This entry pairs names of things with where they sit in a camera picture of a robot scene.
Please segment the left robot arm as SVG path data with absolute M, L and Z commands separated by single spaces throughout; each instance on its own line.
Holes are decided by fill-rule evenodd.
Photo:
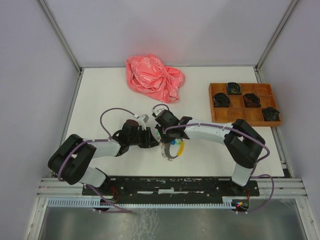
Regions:
M 141 149 L 154 148 L 159 142 L 152 135 L 150 127 L 128 119 L 122 128 L 108 139 L 85 140 L 77 134 L 70 135 L 50 157 L 48 168 L 57 174 L 60 181 L 69 185 L 81 183 L 93 186 L 99 195 L 106 195 L 111 189 L 107 174 L 90 167 L 92 159 L 101 157 L 120 157 L 131 146 Z

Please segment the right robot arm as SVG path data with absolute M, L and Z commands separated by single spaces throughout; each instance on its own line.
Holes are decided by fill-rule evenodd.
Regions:
M 178 119 L 165 108 L 153 109 L 152 115 L 157 122 L 155 128 L 163 145 L 163 155 L 170 161 L 180 155 L 179 152 L 171 155 L 173 141 L 197 139 L 224 145 L 235 161 L 229 189 L 236 196 L 247 191 L 247 183 L 257 163 L 270 154 L 264 138 L 244 119 L 234 123 L 207 123 L 190 116 Z M 260 158 L 263 149 L 266 155 Z

